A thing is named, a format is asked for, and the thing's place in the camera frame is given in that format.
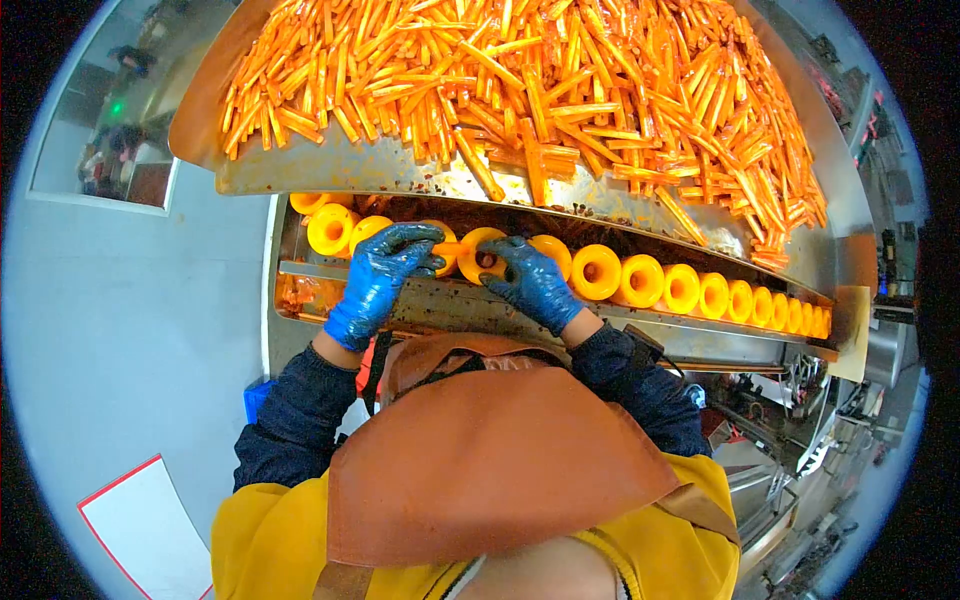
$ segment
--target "metal tray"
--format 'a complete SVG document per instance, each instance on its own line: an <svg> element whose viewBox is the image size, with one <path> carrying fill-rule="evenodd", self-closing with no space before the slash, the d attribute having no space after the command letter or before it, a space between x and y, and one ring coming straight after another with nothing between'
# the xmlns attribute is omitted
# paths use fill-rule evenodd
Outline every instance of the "metal tray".
<svg viewBox="0 0 960 600"><path fill-rule="evenodd" d="M275 0L245 0L207 51L171 125L170 148L176 156L213 171L217 191L221 194L310 190L422 193L493 204L459 154L443 169L433 162L417 163L412 153L395 138L381 138L373 145L365 142L350 144L335 120L324 132L325 141L320 146L295 135L286 147L264 152L254 141L242 148L235 161L230 161L220 151L218 124L223 110L222 99L227 92L230 74L257 37L274 3ZM847 154L843 135L823 98L769 24L749 3L733 4L754 24L757 36L794 99L808 145L817 157L814 172L828 200L828 227L796 229L786 250L790 256L789 266L772 275L825 298L833 296L836 283L853 282L838 281L838 273L846 278L865 277L869 280L872 266L873 281L876 282L874 260L867 261L858 255L853 265L845 266L843 262L838 265L837 262L838 257L841 261L852 260L852 253L838 254L835 240L838 234L861 233L870 238L867 244L870 249L874 244L869 209L866 223L862 222L862 211L851 209L851 206L865 206L866 197ZM551 207L532 206L523 175L494 172L493 176L507 193L504 206L537 211L561 210L578 219L627 228L698 252L724 256L766 272L747 259L752 234L741 220L733 219L727 209L720 206L684 205L708 238L709 247L702 249L682 239L683 227L666 207L651 199L631 196L624 181L607 177L595 180L582 165L578 166L572 180L550 181L554 198Z"/></svg>

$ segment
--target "orange food strip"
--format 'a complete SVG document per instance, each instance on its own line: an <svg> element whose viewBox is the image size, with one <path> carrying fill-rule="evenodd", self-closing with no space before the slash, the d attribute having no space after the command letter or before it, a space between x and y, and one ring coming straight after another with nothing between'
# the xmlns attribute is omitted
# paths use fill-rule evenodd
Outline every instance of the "orange food strip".
<svg viewBox="0 0 960 600"><path fill-rule="evenodd" d="M431 252L447 256L466 256L470 253L470 247L460 242L441 242L440 244L434 244Z"/></svg>
<svg viewBox="0 0 960 600"><path fill-rule="evenodd" d="M613 162L613 163L623 162L623 158L614 154L610 149L608 149L606 146L604 146L597 140L593 139L589 135L581 132L577 126L569 125L563 119L555 119L554 124L557 126L558 130L566 133L573 139L584 144L585 146L593 150L595 153L602 156L603 158L606 158L610 162Z"/></svg>
<svg viewBox="0 0 960 600"><path fill-rule="evenodd" d="M351 141L398 136L416 159L448 162L458 137L485 143L527 168L538 204L578 161L648 198L693 177L680 196L745 219L751 258L769 268L788 260L789 231L826 226L785 85L726 3L280 0L264 20L217 116L230 158L256 130L265 150L290 132L319 142L333 110Z"/></svg>
<svg viewBox="0 0 960 600"><path fill-rule="evenodd" d="M523 139L523 153L527 159L527 179L530 181L530 195L534 206L550 204L550 186L544 173L543 154L537 141L537 134L531 119L520 119L517 124L520 137Z"/></svg>
<svg viewBox="0 0 960 600"><path fill-rule="evenodd" d="M487 165L480 160L480 157L473 151L473 148L470 147L469 142L467 142L460 128L453 130L453 139L457 141L457 147L460 149L460 154L464 156L464 162L470 168L470 171L473 172L473 175L480 180L480 184L484 190L486 190L490 199L494 202L503 202L507 197L506 192L503 191L499 183L493 180L493 173L491 173Z"/></svg>

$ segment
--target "window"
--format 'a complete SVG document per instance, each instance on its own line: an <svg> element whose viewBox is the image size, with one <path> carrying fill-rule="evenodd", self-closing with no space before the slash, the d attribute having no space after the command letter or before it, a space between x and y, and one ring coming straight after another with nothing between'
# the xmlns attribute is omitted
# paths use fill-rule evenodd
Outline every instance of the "window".
<svg viewBox="0 0 960 600"><path fill-rule="evenodd" d="M165 208L175 171L170 122L233 9L232 2L120 0L60 95L33 196Z"/></svg>

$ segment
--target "hand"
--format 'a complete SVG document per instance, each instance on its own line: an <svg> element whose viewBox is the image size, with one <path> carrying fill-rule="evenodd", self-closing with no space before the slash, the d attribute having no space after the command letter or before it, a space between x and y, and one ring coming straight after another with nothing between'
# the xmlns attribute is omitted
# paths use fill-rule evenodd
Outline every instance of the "hand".
<svg viewBox="0 0 960 600"><path fill-rule="evenodd" d="M436 226L397 223L357 244L344 298L330 311L326 334L347 350L367 349L394 309L406 278L432 277L446 264L430 253L443 240L444 232Z"/></svg>
<svg viewBox="0 0 960 600"><path fill-rule="evenodd" d="M500 237L480 244L477 250L491 252L507 261L509 281L489 273L480 274L480 281L487 289L553 335L559 336L586 307L573 297L557 262L522 237Z"/></svg>

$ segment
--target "yellow plastic mold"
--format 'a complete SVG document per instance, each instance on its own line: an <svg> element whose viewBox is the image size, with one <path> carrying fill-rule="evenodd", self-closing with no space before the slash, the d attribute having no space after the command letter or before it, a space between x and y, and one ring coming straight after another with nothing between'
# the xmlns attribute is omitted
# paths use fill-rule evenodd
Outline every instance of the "yellow plastic mold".
<svg viewBox="0 0 960 600"><path fill-rule="evenodd" d="M800 333L800 329L804 325L804 306L796 298L791 298L787 302L787 306L789 313L786 320L786 332Z"/></svg>
<svg viewBox="0 0 960 600"><path fill-rule="evenodd" d="M774 294L774 312L767 323L768 329L774 331L783 331L786 328L786 321L790 317L790 302L783 294Z"/></svg>
<svg viewBox="0 0 960 600"><path fill-rule="evenodd" d="M730 286L719 273L700 273L700 299L693 312L700 317L720 319L730 304Z"/></svg>
<svg viewBox="0 0 960 600"><path fill-rule="evenodd" d="M747 323L757 327L766 327L773 314L774 299L770 294L770 290L762 285L755 287L754 309L751 311L750 319Z"/></svg>
<svg viewBox="0 0 960 600"><path fill-rule="evenodd" d="M606 300L620 287L620 259L601 244L578 250L571 269L570 287L587 300Z"/></svg>
<svg viewBox="0 0 960 600"><path fill-rule="evenodd" d="M570 257L570 250L565 243L552 235L535 235L530 238L530 245L553 258L557 266L560 267L560 274L564 276L564 281L570 280L573 259Z"/></svg>
<svg viewBox="0 0 960 600"><path fill-rule="evenodd" d="M424 223L429 225L435 225L438 228L444 230L444 241L445 242L456 242L457 234L453 232L453 229L449 228L446 223L442 221L437 221L436 219L424 219ZM437 277L446 277L453 273L457 269L457 256L456 254L440 254L440 258L446 261L446 266L437 271Z"/></svg>
<svg viewBox="0 0 960 600"><path fill-rule="evenodd" d="M464 277L477 285L482 285L482 283L480 283L481 273L491 273L503 277L503 274L507 271L507 263L503 258L492 254L485 255L482 257L483 260L493 261L495 259L495 261L491 267L482 267L477 263L478 252L476 248L487 240L495 240L498 237L506 236L506 233L497 228L476 228L465 235L464 239L460 240L460 243L467 246L470 252L457 256L457 266L460 267L460 273L464 274Z"/></svg>
<svg viewBox="0 0 960 600"><path fill-rule="evenodd" d="M663 293L657 310L685 315L700 301L700 277L686 264L663 267Z"/></svg>
<svg viewBox="0 0 960 600"><path fill-rule="evenodd" d="M727 313L724 319L734 323L746 323L754 313L754 292L750 284L743 279L728 281L730 300L727 302Z"/></svg>
<svg viewBox="0 0 960 600"><path fill-rule="evenodd" d="M325 204L310 218L306 239L317 254L349 258L350 236L360 215L341 204Z"/></svg>
<svg viewBox="0 0 960 600"><path fill-rule="evenodd" d="M611 300L636 308L650 308L663 293L663 267L648 254L636 254L620 263L620 287Z"/></svg>
<svg viewBox="0 0 960 600"><path fill-rule="evenodd" d="M353 253L356 252L357 244L373 237L374 234L393 224L393 221L380 215L371 215L362 219L353 227L353 233L350 234L350 256L353 256Z"/></svg>
<svg viewBox="0 0 960 600"><path fill-rule="evenodd" d="M813 308L813 326L810 328L810 335L818 340L827 337L824 335L824 309L820 306Z"/></svg>
<svg viewBox="0 0 960 600"><path fill-rule="evenodd" d="M290 206L301 215L313 215L328 203L341 204L351 208L353 206L353 194L315 194L312 192L290 194Z"/></svg>
<svg viewBox="0 0 960 600"><path fill-rule="evenodd" d="M813 330L813 306L809 302L804 302L802 307L804 320L800 324L800 334L809 336Z"/></svg>

